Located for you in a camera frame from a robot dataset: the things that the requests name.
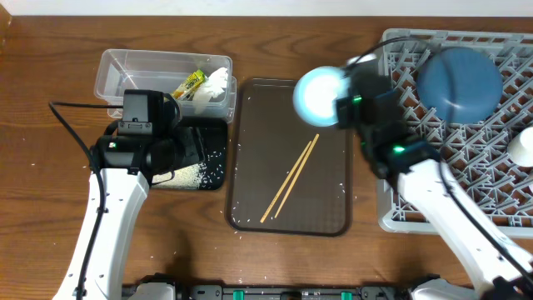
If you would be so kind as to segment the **dark blue plate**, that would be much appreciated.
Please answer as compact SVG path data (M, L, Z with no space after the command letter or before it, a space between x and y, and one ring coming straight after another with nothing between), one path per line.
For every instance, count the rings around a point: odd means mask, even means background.
M496 110L503 92L498 67L484 54L452 47L424 63L416 90L426 108L448 123L478 123Z

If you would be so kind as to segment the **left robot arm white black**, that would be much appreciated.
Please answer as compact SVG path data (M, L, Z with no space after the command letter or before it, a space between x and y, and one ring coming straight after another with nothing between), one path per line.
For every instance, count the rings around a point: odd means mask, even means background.
M87 210L57 299L119 299L138 213L156 175L205 159L202 135L169 93L128 89L122 118L111 122L94 146L56 117L87 157Z

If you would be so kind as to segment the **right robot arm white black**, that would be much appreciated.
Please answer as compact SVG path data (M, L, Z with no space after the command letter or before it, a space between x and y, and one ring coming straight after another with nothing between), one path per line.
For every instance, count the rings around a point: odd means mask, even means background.
M481 299L530 299L532 255L509 239L455 180L441 155L410 132L387 77L341 70L339 128L354 128L372 172L413 205L465 269Z

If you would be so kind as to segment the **white cup pink inside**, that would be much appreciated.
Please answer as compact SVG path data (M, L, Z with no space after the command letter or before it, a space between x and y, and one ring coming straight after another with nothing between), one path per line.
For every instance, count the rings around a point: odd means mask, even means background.
M533 127L528 127L522 130L507 147L507 153L509 154L510 160L520 166L525 168L531 168L533 165Z

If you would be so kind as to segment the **light blue small bowl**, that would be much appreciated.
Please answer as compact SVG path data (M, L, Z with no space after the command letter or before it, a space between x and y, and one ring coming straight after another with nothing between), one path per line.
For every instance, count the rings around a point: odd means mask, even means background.
M293 106L306 123L319 128L338 123L336 101L348 95L346 73L332 66L317 67L306 73L296 84Z

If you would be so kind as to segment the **yellow green snack wrapper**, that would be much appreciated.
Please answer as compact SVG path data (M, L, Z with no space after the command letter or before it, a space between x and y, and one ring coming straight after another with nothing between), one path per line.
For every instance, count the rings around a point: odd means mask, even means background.
M193 93L207 80L205 73L197 69L191 73L179 86L171 93L172 97L178 101L186 101Z

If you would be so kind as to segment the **wooden chopstick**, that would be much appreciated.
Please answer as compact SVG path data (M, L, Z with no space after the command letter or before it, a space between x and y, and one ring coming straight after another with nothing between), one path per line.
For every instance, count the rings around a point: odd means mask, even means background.
M271 200L271 203L269 204L269 206L267 207L266 211L264 212L264 214L262 215L262 218L260 219L260 223L264 223L265 220L267 219L270 211L274 208L275 204L276 204L276 201L277 199L281 196L281 193L283 192L283 190L285 189L286 185L288 184L288 181L289 179L291 178L292 174L296 171L296 168L299 166L299 164L301 163L301 160L304 158L304 155L306 154L306 152L308 151L308 148L311 146L311 141L305 146L304 150L302 151L301 155L299 156L299 158L296 160L296 162L294 163L294 165L292 166L291 170L289 171L289 173L287 174L285 180L283 181L282 185L280 186L280 188L278 189L278 191L276 192L274 198Z
M303 168L305 167L308 158L311 156L311 153L312 153L312 151L313 151L313 149L314 149L314 147L316 145L316 142L319 139L319 137L320 137L320 134L317 133L316 136L313 138L313 140L310 141L309 145L305 148L305 151L301 155L301 158L298 160L298 162L296 164L296 170L289 177L289 179L291 180L290 184L289 184L289 187L286 189L286 192L285 192L285 194L284 194L284 196L283 196L283 198L281 200L281 204L279 205L278 209L276 210L276 214L275 214L274 218L277 218L278 215L280 214L281 210L283 209L284 204L285 204L286 200L288 199L288 197L290 196L292 189L296 185L296 181L300 177L300 174L301 174Z

